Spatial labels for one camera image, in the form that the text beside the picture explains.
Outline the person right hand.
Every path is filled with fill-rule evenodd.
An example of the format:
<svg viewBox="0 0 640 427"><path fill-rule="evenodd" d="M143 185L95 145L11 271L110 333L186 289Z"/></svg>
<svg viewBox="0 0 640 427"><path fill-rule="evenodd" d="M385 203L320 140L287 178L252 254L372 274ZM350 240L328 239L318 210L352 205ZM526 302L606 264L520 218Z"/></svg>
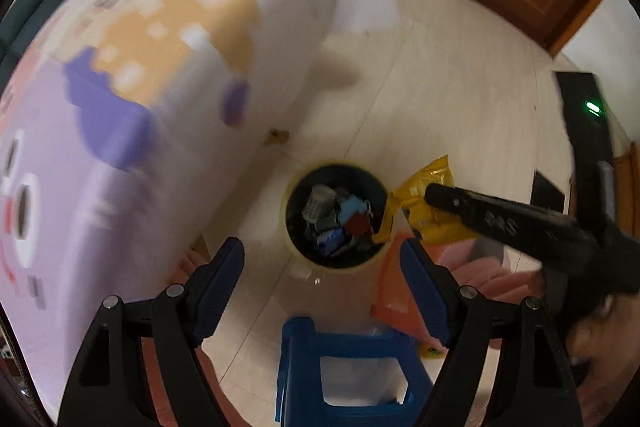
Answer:
<svg viewBox="0 0 640 427"><path fill-rule="evenodd" d="M575 325L567 341L576 362L588 362L578 388L582 403L612 404L639 367L639 295L616 295L608 314L593 314Z"/></svg>

